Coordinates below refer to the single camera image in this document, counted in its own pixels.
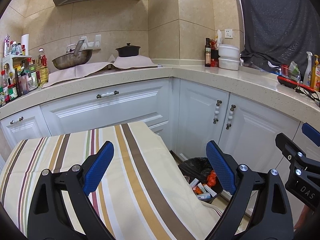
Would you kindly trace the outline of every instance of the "blue gripper pad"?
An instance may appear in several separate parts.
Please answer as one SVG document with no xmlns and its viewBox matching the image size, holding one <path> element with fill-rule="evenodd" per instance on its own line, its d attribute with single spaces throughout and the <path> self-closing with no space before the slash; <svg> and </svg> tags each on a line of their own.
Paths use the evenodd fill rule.
<svg viewBox="0 0 320 240">
<path fill-rule="evenodd" d="M 307 136 L 315 145 L 320 147 L 320 133 L 314 129 L 310 124 L 304 123 L 302 125 L 302 133 Z"/>
<path fill-rule="evenodd" d="M 88 172 L 84 177 L 83 191 L 86 196 L 89 196 L 90 192 L 96 191 L 104 173 L 106 172 L 112 158 L 114 148 L 113 144 L 109 142 L 103 149 L 95 162 L 92 164 Z"/>
<path fill-rule="evenodd" d="M 212 142 L 207 143 L 206 153 L 223 189 L 233 195 L 236 192 L 234 173 Z"/>
</svg>

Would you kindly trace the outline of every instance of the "black trash bag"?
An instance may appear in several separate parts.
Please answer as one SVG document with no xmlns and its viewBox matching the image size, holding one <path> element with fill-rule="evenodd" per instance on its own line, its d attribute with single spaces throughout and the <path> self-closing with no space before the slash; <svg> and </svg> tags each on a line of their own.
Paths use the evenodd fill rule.
<svg viewBox="0 0 320 240">
<path fill-rule="evenodd" d="M 181 173 L 184 176 L 190 178 L 189 183 L 191 183 L 195 178 L 197 178 L 202 184 L 207 184 L 207 177 L 213 170 L 208 158 L 192 158 L 188 159 L 178 165 Z M 216 177 L 216 185 L 211 187 L 211 189 L 217 193 L 215 197 L 204 199 L 202 201 L 211 203 L 217 196 L 219 196 L 223 190 L 218 177 Z"/>
</svg>

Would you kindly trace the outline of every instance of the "paper towel roll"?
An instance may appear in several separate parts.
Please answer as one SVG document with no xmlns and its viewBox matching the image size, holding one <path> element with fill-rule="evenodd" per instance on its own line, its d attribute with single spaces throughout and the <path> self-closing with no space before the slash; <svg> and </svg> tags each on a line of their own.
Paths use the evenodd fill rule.
<svg viewBox="0 0 320 240">
<path fill-rule="evenodd" d="M 29 56 L 29 34 L 21 36 L 21 45 L 24 45 L 26 49 L 26 56 Z"/>
</svg>

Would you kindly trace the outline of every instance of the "dark curtain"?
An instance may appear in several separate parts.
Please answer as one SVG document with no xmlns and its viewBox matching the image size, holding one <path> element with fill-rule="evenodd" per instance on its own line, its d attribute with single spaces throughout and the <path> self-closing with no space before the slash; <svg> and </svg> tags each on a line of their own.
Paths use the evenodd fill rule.
<svg viewBox="0 0 320 240">
<path fill-rule="evenodd" d="M 320 17 L 310 0 L 241 0 L 244 14 L 245 63 L 271 72 L 272 65 L 307 68 L 307 51 L 320 53 Z"/>
</svg>

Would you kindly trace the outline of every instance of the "black pot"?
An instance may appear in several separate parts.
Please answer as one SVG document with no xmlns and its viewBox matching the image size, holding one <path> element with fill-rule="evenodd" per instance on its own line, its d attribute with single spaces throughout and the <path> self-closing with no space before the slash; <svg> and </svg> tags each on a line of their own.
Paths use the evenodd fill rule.
<svg viewBox="0 0 320 240">
<path fill-rule="evenodd" d="M 139 49 L 141 47 L 139 46 L 133 46 L 130 45 L 130 43 L 127 43 L 127 46 L 117 48 L 116 50 L 119 53 L 119 57 L 133 57 L 139 55 Z"/>
</svg>

